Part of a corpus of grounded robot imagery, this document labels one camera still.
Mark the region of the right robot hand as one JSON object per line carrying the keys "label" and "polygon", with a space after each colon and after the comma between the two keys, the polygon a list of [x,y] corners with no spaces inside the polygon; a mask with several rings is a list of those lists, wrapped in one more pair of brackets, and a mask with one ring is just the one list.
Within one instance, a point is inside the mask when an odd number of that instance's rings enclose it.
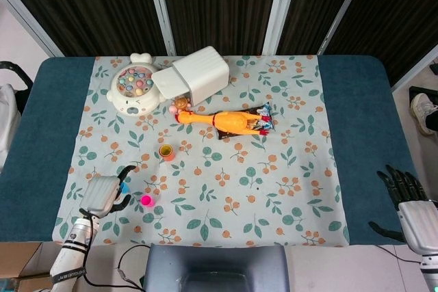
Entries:
{"label": "right robot hand", "polygon": [[370,221],[370,228],[382,237],[405,243],[420,256],[437,256],[437,202],[431,200],[410,172],[386,165],[376,174],[384,185],[400,221],[400,231],[388,230]]}

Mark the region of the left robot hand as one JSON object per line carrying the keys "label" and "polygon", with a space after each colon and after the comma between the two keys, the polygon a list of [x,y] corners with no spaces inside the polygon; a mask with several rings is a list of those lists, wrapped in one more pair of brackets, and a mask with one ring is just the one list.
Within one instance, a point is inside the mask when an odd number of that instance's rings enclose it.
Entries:
{"label": "left robot hand", "polygon": [[134,165],[128,165],[121,170],[118,176],[93,178],[83,195],[79,212],[86,217],[94,216],[101,219],[109,213],[125,209],[130,203],[130,194],[127,194],[118,204],[115,201],[121,195],[122,182],[126,179],[128,173],[135,168]]}

